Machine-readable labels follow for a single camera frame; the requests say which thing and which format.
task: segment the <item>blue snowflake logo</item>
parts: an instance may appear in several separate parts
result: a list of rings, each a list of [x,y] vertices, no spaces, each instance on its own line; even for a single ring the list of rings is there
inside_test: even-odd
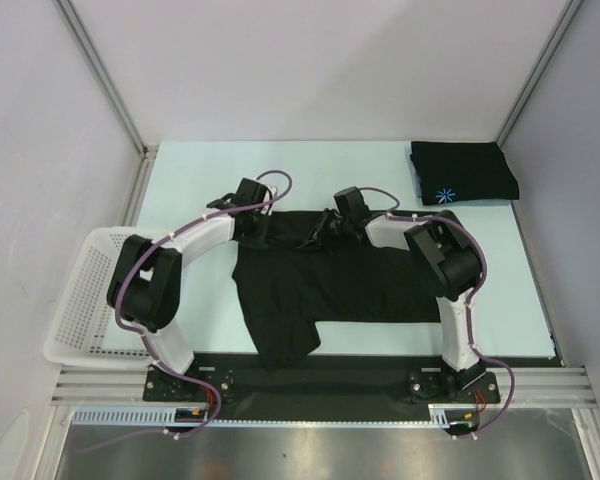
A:
[[[451,203],[453,202],[453,197],[455,196],[456,194],[453,193],[453,189],[443,188],[442,190],[438,191],[436,198],[438,199],[438,203]]]

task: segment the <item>plastic basket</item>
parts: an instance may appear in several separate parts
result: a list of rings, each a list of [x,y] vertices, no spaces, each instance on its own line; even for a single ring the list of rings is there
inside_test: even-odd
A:
[[[106,302],[107,289],[122,244],[132,234],[160,238],[164,232],[99,228],[84,241],[45,342],[44,355],[49,361],[111,369],[141,368],[151,363],[144,349],[103,348],[109,325],[115,323]]]

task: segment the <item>table top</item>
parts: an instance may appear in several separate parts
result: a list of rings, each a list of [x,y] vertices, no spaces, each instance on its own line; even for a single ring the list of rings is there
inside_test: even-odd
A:
[[[409,142],[165,142],[160,145],[138,219],[139,227],[172,231],[204,206],[235,191],[243,177],[272,168],[294,180],[276,210],[321,210],[350,186],[374,186],[396,195],[401,209],[423,208],[416,196]],[[267,182],[285,187],[282,177]],[[366,192],[371,209],[390,200]],[[485,354],[553,357],[553,344],[509,202],[458,204],[453,210],[482,246],[489,277],[476,297],[475,334]],[[208,252],[183,275],[178,321],[196,352],[254,353],[231,273],[237,244]],[[315,353],[439,355],[439,324],[319,322]],[[105,348],[138,348],[137,338],[110,328]]]

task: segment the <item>black cloth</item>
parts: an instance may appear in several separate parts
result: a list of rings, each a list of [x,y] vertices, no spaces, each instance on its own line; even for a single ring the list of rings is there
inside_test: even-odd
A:
[[[411,254],[350,245],[301,251],[321,212],[274,212],[268,249],[240,245],[233,279],[245,323],[264,366],[290,366],[320,345],[315,323],[439,322]]]
[[[520,198],[496,143],[413,142],[411,150],[424,205]]]

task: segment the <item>metal floor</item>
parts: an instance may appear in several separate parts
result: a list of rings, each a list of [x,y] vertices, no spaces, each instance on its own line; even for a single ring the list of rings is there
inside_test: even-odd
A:
[[[71,427],[56,480],[592,478],[570,410],[510,411],[478,441],[442,430],[214,427],[75,451],[130,431]]]

